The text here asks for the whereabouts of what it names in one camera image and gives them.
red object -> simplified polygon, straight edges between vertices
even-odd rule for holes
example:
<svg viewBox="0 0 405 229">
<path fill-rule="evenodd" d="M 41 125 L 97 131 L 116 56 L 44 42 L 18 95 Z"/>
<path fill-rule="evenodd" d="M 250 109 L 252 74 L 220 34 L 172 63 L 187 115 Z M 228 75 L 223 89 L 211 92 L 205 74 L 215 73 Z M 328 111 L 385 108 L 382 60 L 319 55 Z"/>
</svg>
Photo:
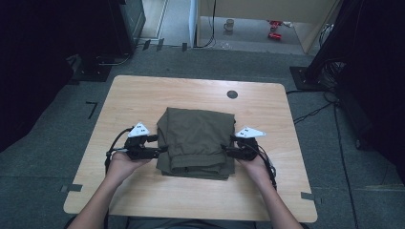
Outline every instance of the red object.
<svg viewBox="0 0 405 229">
<path fill-rule="evenodd" d="M 282 24 L 283 22 L 281 22 L 281 21 L 270 21 L 269 23 L 270 23 L 270 25 L 271 25 L 270 30 L 271 30 L 271 31 L 276 31 L 277 28 L 278 28 L 279 26 L 281 26 L 281 24 Z"/>
<path fill-rule="evenodd" d="M 271 32 L 268 34 L 268 38 L 274 39 L 274 40 L 281 40 L 281 34 Z"/>
</svg>

person's forearm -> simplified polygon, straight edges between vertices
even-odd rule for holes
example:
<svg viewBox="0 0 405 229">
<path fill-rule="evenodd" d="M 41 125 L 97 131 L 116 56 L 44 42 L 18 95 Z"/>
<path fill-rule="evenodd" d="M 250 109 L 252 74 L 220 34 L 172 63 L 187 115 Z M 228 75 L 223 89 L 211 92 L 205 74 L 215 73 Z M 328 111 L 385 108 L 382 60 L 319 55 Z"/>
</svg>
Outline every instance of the person's forearm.
<svg viewBox="0 0 405 229">
<path fill-rule="evenodd" d="M 119 184 L 104 179 L 69 228 L 102 228 L 104 217 Z"/>
<path fill-rule="evenodd" d="M 256 184 L 262 194 L 273 228 L 302 228 L 272 187 L 269 179 L 256 181 Z"/>
</svg>

black dot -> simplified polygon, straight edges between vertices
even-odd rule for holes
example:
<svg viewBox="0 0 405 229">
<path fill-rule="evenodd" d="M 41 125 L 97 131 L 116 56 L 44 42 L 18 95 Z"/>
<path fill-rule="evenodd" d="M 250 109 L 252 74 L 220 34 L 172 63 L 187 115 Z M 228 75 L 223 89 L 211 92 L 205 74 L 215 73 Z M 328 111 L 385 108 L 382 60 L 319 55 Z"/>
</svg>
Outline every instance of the black dot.
<svg viewBox="0 0 405 229">
<path fill-rule="evenodd" d="M 226 93 L 226 95 L 227 95 L 229 98 L 232 98 L 232 99 L 238 97 L 238 93 L 235 92 L 235 91 L 229 91 L 229 92 Z"/>
</svg>

gray floor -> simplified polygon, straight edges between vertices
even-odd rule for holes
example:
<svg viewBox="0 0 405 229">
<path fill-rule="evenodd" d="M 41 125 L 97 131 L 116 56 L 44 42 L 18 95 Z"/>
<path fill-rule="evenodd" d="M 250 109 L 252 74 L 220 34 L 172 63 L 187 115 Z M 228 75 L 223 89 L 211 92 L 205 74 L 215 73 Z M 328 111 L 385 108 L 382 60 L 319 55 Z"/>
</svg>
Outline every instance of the gray floor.
<svg viewBox="0 0 405 229">
<path fill-rule="evenodd" d="M 280 26 L 275 32 L 282 35 L 280 40 L 269 39 L 270 25 L 266 20 L 233 19 L 233 31 L 225 31 L 227 18 L 214 20 L 215 42 L 213 49 L 248 52 L 271 52 L 304 54 L 294 28 Z M 202 17 L 201 46 L 209 41 L 212 34 L 212 17 Z"/>
<path fill-rule="evenodd" d="M 142 0 L 146 22 L 140 38 L 159 39 L 168 0 Z"/>
<path fill-rule="evenodd" d="M 0 154 L 0 225 L 2 228 L 62 228 L 66 193 L 96 125 L 102 104 L 116 75 L 151 75 L 281 83 L 295 90 L 289 66 L 307 66 L 311 56 L 268 52 L 188 50 L 166 47 L 138 49 L 107 82 L 65 86 L 32 131 Z M 97 102 L 94 115 L 89 118 Z M 322 93 L 289 94 L 293 118 L 325 105 Z M 298 139 L 315 194 L 318 220 L 310 228 L 403 228 L 405 189 L 394 166 L 376 152 L 360 152 L 345 113 L 337 108 L 343 156 L 339 152 L 333 107 L 296 125 Z M 123 228 L 125 218 L 112 217 L 111 228 Z M 260 222 L 259 228 L 269 228 Z"/>
<path fill-rule="evenodd" d="M 168 0 L 160 34 L 160 38 L 164 38 L 165 45 L 190 44 L 188 29 L 190 2 L 189 0 Z"/>
</svg>

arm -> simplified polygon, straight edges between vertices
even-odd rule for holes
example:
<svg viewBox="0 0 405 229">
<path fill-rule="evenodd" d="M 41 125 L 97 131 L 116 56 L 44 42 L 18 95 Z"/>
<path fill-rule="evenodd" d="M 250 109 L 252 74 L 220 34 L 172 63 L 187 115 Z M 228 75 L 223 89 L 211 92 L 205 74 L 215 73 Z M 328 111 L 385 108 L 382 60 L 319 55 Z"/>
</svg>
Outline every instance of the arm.
<svg viewBox="0 0 405 229">
<path fill-rule="evenodd" d="M 104 217 L 107 214 L 110 202 L 119 185 L 138 167 L 149 161 L 150 160 L 131 161 L 127 155 L 116 152 L 106 177 L 69 228 L 102 228 Z"/>
<path fill-rule="evenodd" d="M 238 160 L 258 187 L 274 228 L 302 228 L 271 185 L 266 166 L 259 156 L 252 161 Z"/>
</svg>

